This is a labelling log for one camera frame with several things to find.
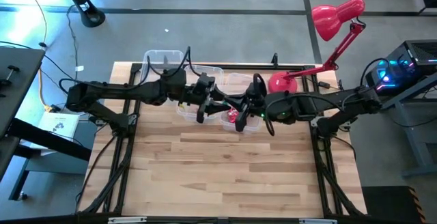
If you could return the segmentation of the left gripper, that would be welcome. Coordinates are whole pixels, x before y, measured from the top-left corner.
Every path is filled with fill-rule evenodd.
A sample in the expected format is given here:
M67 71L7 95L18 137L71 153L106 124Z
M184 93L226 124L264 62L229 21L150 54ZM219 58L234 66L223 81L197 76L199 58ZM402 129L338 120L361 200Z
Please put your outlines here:
M205 96L209 93L209 90L215 84L215 77L208 76L205 72L202 72L197 79L197 82L194 84L192 93L198 96ZM225 101L225 94L212 92L210 93L210 98L218 103L210 103L206 105L206 114L213 115L215 113L220 113L229 110L229 106Z

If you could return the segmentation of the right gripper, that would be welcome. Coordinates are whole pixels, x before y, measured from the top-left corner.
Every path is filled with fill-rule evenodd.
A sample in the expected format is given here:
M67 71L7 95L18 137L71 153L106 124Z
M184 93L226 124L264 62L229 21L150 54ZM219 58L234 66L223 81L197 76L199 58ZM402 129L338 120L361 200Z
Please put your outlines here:
M261 88L260 90L255 90L253 88L248 88L245 94L232 94L226 95L224 101L229 104L244 104L249 103L249 113L254 116L264 117L266 110L265 97L267 95L267 90ZM238 115L240 113L247 113L248 107L244 104L240 107L232 107L229 110L230 115Z

